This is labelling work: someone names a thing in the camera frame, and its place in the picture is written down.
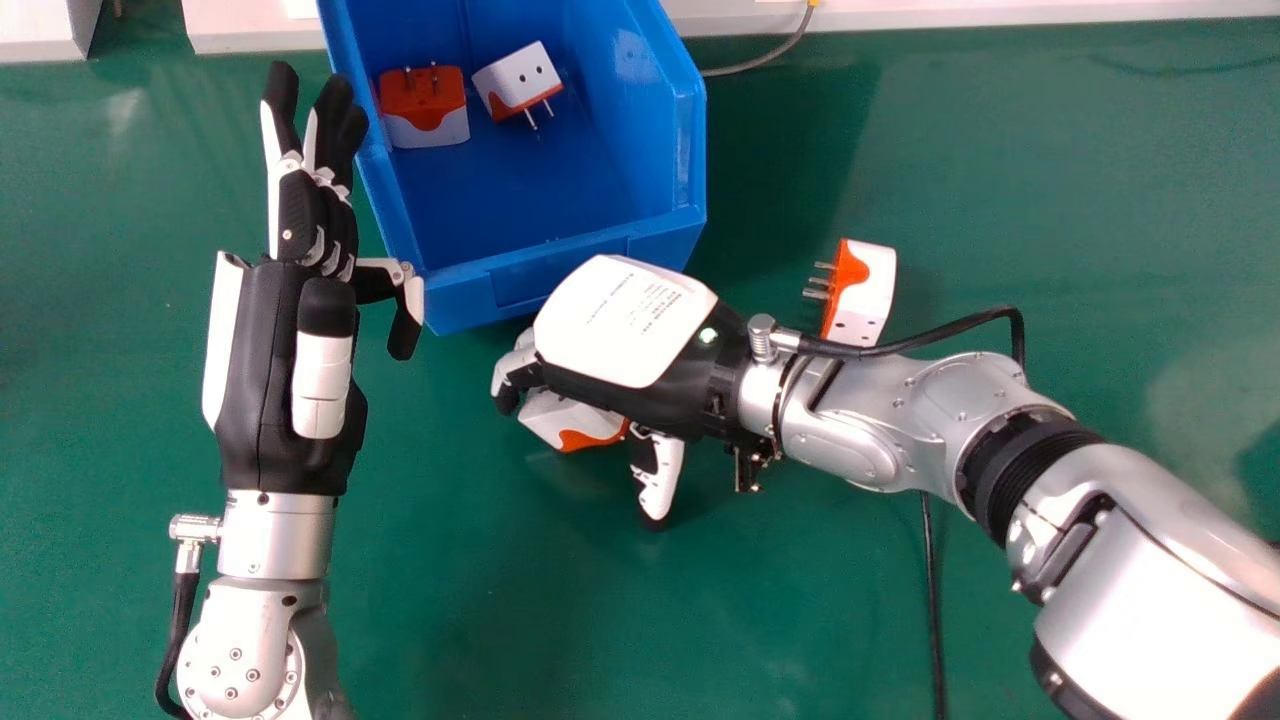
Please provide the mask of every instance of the robotic hand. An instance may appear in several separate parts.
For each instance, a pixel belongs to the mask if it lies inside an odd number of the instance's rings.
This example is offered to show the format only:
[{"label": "robotic hand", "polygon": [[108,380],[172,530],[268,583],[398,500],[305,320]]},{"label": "robotic hand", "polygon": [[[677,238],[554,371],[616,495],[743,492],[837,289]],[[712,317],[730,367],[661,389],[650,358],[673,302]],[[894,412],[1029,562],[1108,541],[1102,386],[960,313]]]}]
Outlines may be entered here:
[{"label": "robotic hand", "polygon": [[[348,195],[369,120],[351,85],[329,79],[302,140],[297,91],[293,69],[274,63],[260,109],[268,255],[257,265],[216,258],[202,407],[227,507],[169,525],[178,562],[156,701],[174,717],[355,717],[338,683],[324,578],[367,414],[351,378],[356,306],[397,300],[388,350],[407,360],[425,288],[407,263],[358,258]],[[221,577],[188,634],[205,543],[220,546]],[[174,670],[180,705],[169,694]]]},{"label": "robotic hand", "polygon": [[742,489],[788,456],[955,505],[1042,607],[1032,667],[1068,716],[1280,716],[1280,557],[1265,542],[1034,392],[1019,360],[900,355],[1000,315],[1019,331],[1002,309],[860,348],[744,323],[691,278],[596,256],[498,363],[492,393],[508,414],[552,393],[630,419],[632,471],[657,479],[650,518],[701,436],[735,448]]}]

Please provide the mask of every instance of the blue plastic bin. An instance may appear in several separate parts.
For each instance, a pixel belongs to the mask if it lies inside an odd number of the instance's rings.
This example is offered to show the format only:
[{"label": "blue plastic bin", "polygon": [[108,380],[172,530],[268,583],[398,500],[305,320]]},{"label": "blue plastic bin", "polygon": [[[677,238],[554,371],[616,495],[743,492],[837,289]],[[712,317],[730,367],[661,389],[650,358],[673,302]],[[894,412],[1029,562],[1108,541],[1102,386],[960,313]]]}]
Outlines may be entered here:
[{"label": "blue plastic bin", "polygon": [[[598,252],[682,269],[707,222],[707,91],[658,0],[320,0],[337,72],[369,111],[357,158],[387,250],[426,277],[436,334],[536,311]],[[471,73],[540,40],[564,92],[532,131],[494,124]],[[384,70],[467,78],[471,140],[393,149]]]}]

